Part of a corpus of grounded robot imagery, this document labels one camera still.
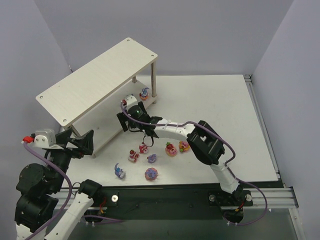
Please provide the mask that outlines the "small purple bunny figure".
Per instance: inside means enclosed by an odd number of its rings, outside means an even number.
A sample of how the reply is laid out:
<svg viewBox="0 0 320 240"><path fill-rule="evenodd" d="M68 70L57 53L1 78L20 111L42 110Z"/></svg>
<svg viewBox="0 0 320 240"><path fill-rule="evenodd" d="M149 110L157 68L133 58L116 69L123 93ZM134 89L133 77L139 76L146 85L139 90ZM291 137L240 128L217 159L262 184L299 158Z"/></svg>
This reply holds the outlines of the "small purple bunny figure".
<svg viewBox="0 0 320 240"><path fill-rule="evenodd" d="M147 162L148 162L149 164L155 163L156 160L157 160L157 155L156 155L156 154L151 154L151 155L149 155L149 156L147 157Z"/></svg>

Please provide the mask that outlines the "purple bunny with blue bow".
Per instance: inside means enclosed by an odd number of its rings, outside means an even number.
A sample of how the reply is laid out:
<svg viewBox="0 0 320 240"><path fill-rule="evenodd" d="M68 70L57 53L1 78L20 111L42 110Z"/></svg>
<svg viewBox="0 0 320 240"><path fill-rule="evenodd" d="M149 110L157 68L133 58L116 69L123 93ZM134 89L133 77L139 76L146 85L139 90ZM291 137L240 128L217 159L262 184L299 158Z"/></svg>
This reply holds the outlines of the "purple bunny with blue bow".
<svg viewBox="0 0 320 240"><path fill-rule="evenodd" d="M114 174L121 180L124 179L126 176L126 172L119 167L118 163L116 163L114 166Z"/></svg>

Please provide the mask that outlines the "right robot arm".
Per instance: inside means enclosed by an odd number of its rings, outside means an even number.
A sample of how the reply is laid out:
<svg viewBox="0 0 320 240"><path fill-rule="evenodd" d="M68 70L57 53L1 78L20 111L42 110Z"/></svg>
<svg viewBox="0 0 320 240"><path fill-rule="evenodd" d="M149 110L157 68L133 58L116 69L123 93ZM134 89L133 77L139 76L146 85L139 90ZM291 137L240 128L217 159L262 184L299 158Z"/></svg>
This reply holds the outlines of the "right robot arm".
<svg viewBox="0 0 320 240"><path fill-rule="evenodd" d="M121 112L117 117L125 132L133 128L151 139L186 141L195 157L213 170L221 190L235 200L241 199L243 185L228 166L235 159L236 152L207 122L201 120L198 123L177 123L162 117L149 116L141 104L128 107L121 103L120 107Z"/></svg>

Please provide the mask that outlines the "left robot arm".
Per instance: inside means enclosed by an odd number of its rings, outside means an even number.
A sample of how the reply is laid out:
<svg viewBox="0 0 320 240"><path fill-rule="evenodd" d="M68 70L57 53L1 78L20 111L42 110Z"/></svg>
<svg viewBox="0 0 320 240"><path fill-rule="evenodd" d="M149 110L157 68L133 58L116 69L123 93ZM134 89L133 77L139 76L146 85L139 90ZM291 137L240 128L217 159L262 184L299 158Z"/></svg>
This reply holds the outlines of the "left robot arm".
<svg viewBox="0 0 320 240"><path fill-rule="evenodd" d="M72 137L71 128L58 134L52 129L37 130L22 139L23 147L45 164L31 163L19 174L16 189L21 193L14 221L19 240L66 240L84 213L103 199L102 185L87 179L67 211L72 183L67 176L71 159L90 156L94 130Z"/></svg>

